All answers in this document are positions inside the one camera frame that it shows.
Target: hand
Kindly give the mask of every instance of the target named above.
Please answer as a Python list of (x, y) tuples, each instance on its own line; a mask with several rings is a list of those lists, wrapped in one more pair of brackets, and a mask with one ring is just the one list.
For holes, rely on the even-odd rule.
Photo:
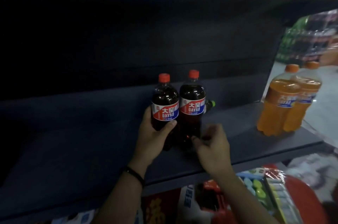
[(209, 125), (203, 136), (211, 137), (210, 145), (205, 145), (195, 136), (192, 137), (192, 142), (205, 171), (213, 179), (218, 179), (224, 174), (232, 174), (234, 171), (230, 161), (230, 146), (222, 124)]
[(151, 125), (151, 107), (147, 107), (139, 128), (139, 137), (136, 142), (136, 148), (131, 162), (137, 160), (148, 167), (161, 153), (168, 134), (176, 124), (176, 120), (171, 120), (162, 128), (162, 130), (156, 131)]

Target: forearm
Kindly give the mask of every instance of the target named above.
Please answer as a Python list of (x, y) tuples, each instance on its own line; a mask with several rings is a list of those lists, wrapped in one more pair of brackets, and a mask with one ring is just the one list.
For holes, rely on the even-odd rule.
[[(136, 159), (128, 166), (144, 178), (147, 166)], [(122, 173), (92, 224), (133, 224), (141, 205), (141, 192), (139, 180), (129, 173)]]
[(278, 224), (232, 170), (223, 172), (215, 180), (229, 200), (239, 223)]

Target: person's left hand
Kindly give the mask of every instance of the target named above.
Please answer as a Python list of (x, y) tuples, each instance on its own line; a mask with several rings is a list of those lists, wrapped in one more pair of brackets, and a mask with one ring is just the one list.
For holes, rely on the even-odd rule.
[(176, 120), (171, 120), (160, 131), (156, 131), (151, 125), (151, 107), (147, 107), (139, 128), (139, 137), (136, 142), (134, 156), (128, 166), (132, 169), (131, 165), (136, 165), (135, 168), (138, 169), (147, 168), (161, 153), (168, 134), (176, 124)]

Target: wristband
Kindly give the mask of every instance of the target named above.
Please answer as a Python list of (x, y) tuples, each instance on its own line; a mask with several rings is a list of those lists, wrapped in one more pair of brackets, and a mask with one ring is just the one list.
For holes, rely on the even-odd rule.
[(144, 181), (144, 179), (136, 171), (134, 171), (129, 166), (124, 167), (122, 171), (127, 172), (130, 175), (133, 175), (135, 178), (137, 178), (139, 180), (139, 182), (141, 183), (142, 188), (144, 188), (145, 181)]

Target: orange bottle cap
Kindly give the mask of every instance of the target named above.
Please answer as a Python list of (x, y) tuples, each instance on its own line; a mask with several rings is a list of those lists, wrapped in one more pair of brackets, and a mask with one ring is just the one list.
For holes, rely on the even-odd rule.
[(305, 63), (305, 68), (307, 69), (317, 69), (319, 67), (319, 62), (308, 61)]
[(296, 64), (288, 64), (285, 67), (285, 72), (296, 73), (299, 70), (299, 66)]
[(160, 83), (168, 83), (168, 82), (170, 82), (170, 74), (166, 74), (166, 73), (159, 74), (158, 75), (158, 81)]
[(189, 71), (189, 78), (198, 78), (199, 77), (199, 71), (198, 70), (190, 70)]

